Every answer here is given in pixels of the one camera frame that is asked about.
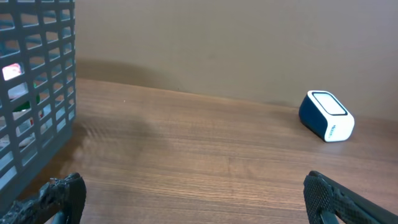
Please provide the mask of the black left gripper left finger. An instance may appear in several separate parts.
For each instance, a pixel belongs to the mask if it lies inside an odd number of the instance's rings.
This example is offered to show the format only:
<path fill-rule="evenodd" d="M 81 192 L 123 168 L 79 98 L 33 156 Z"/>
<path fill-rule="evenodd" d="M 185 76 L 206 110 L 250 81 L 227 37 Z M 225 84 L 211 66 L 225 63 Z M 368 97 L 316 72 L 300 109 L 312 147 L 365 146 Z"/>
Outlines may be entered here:
<path fill-rule="evenodd" d="M 30 200 L 15 201 L 1 217 L 4 224 L 80 224 L 86 202 L 86 185 L 75 172 L 63 179 L 52 178 Z"/>

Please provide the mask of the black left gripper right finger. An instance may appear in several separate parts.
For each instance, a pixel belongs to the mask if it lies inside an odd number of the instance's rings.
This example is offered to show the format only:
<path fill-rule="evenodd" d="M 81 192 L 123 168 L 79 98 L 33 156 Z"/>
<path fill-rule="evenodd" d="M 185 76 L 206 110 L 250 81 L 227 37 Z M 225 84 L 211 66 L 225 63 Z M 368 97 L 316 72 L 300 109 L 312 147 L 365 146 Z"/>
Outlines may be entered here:
<path fill-rule="evenodd" d="M 306 176 L 303 196 L 310 224 L 397 223 L 397 215 L 365 199 L 318 171 Z"/>

